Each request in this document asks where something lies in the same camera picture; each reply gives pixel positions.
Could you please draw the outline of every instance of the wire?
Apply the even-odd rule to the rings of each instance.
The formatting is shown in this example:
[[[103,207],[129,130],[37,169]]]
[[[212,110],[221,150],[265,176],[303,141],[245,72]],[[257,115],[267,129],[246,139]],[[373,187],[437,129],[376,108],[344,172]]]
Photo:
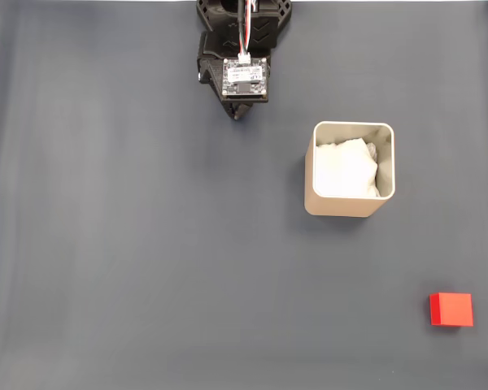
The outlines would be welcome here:
[[[251,0],[246,0],[246,51],[251,38]]]
[[[237,6],[238,40],[241,46],[241,54],[246,53],[246,43],[244,39],[244,24],[246,22],[244,17],[244,2],[245,0],[238,0]]]

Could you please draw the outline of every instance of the black mount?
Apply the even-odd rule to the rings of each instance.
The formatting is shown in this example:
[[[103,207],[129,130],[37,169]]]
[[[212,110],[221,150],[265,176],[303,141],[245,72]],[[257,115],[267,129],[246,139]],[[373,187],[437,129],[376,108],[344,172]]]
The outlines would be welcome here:
[[[290,0],[258,0],[258,11],[251,14],[249,52],[252,58],[268,60],[277,47],[278,34],[291,19]],[[236,59],[239,51],[237,0],[197,0],[197,13],[207,31],[201,34],[197,55],[198,80],[209,84],[232,119],[240,119],[254,103],[267,103],[268,96],[223,96],[224,59]]]

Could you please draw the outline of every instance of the white tissue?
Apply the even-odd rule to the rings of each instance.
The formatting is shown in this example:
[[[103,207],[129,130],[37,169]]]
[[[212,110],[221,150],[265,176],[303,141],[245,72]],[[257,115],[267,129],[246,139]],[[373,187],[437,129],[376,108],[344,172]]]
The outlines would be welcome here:
[[[376,159],[376,146],[361,138],[318,146],[315,190],[323,197],[379,197]]]

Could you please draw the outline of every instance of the container rim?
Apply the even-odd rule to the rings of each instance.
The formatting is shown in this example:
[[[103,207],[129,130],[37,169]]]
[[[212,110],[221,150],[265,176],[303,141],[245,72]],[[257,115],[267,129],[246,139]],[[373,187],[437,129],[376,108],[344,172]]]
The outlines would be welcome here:
[[[367,125],[367,126],[383,126],[385,128],[388,128],[390,131],[390,152],[392,153],[392,167],[390,168],[392,170],[392,191],[390,191],[390,194],[387,195],[386,197],[326,197],[316,191],[315,188],[315,177],[316,177],[316,153],[315,153],[315,148],[316,148],[316,130],[318,130],[318,127],[322,124],[361,124],[361,125]],[[396,191],[396,174],[395,174],[395,162],[394,162],[394,130],[393,128],[387,124],[387,123],[382,123],[382,122],[347,122],[347,121],[332,121],[332,120],[323,120],[319,122],[315,128],[312,131],[312,190],[315,192],[316,195],[319,197],[323,197],[325,199],[360,199],[360,200],[369,200],[369,201],[379,201],[379,202],[384,202],[389,199],[391,199],[394,196],[394,192]]]

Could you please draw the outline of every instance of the red cube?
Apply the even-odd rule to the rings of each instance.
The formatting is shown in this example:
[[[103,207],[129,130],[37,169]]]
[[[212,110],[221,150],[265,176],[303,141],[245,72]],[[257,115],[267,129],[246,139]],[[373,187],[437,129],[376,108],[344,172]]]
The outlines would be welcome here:
[[[432,325],[438,327],[472,327],[472,294],[438,292],[430,296]]]

